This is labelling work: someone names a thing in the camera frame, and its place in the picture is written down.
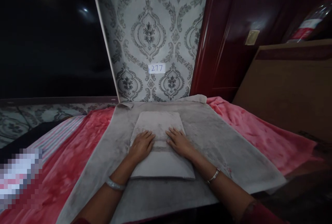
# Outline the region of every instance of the pink blanket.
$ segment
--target pink blanket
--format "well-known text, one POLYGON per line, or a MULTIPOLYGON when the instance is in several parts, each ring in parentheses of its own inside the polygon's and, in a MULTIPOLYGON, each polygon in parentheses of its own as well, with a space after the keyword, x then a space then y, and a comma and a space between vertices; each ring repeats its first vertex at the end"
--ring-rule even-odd
POLYGON ((45 162, 42 174, 43 193, 40 196, 42 208, 15 209, 13 206, 13 209, 7 209, 0 215, 0 223, 56 223, 89 157, 108 127, 113 112, 114 107, 89 112, 80 126, 45 162))
MULTIPOLYGON (((220 97, 208 98, 207 103, 284 175, 311 157, 315 142, 271 125, 220 97)), ((7 209, 0 215, 1 224, 55 224, 113 111, 114 107, 90 112, 44 164, 43 208, 7 209)))
POLYGON ((263 153, 283 175, 311 158, 316 145, 314 141, 269 124, 221 97, 208 98, 207 104, 263 153))

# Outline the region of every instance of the water bottle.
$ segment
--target water bottle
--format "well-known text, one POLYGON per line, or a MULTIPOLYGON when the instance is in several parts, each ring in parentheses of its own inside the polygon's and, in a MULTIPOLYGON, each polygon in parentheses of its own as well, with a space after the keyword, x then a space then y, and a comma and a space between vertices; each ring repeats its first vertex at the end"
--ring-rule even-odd
POLYGON ((305 41, 316 26, 327 16, 332 9, 332 0, 323 1, 320 6, 310 12, 299 28, 292 34, 289 42, 305 41))

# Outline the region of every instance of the wooden headboard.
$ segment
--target wooden headboard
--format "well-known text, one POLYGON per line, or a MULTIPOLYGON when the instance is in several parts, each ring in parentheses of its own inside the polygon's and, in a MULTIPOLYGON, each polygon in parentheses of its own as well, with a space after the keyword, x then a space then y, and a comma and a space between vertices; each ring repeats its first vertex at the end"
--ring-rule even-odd
POLYGON ((261 46, 233 104, 332 142, 332 39, 261 46))

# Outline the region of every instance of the bangle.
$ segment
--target bangle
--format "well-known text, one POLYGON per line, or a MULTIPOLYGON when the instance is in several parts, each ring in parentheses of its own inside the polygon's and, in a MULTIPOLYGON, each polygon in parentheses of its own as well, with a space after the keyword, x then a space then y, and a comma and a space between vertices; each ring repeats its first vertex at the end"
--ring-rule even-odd
POLYGON ((111 187, 112 189, 115 189, 115 190, 124 191, 124 189, 126 188, 125 185, 119 185, 119 184, 113 182, 109 177, 106 179, 105 182, 109 187, 111 187))
POLYGON ((208 180, 207 183, 210 184, 217 177, 219 172, 220 172, 220 169, 217 168, 217 171, 215 172, 214 176, 210 180, 208 180))

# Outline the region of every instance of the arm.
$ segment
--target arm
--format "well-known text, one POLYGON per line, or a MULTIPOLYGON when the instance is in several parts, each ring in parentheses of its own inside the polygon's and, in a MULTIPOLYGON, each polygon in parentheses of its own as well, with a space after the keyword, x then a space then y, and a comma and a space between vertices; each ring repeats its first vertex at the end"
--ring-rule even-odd
MULTIPOLYGON (((171 140, 167 140, 167 143, 178 154, 190 160, 205 181, 214 176, 216 167, 195 150, 182 131, 170 128, 166 134, 171 138, 171 140)), ((248 205, 255 201, 250 194, 222 172, 211 182, 210 187, 237 222, 242 219, 248 205)))
MULTIPOLYGON (((154 141, 152 141, 154 137, 155 135, 148 131, 137 135, 128 155, 110 175, 113 182, 119 185, 127 183, 136 165, 150 153, 154 144, 154 141)), ((75 224, 80 218, 85 219, 90 224, 108 224, 122 197, 122 193, 123 191, 114 190, 104 183, 75 217, 72 224, 75 224)))

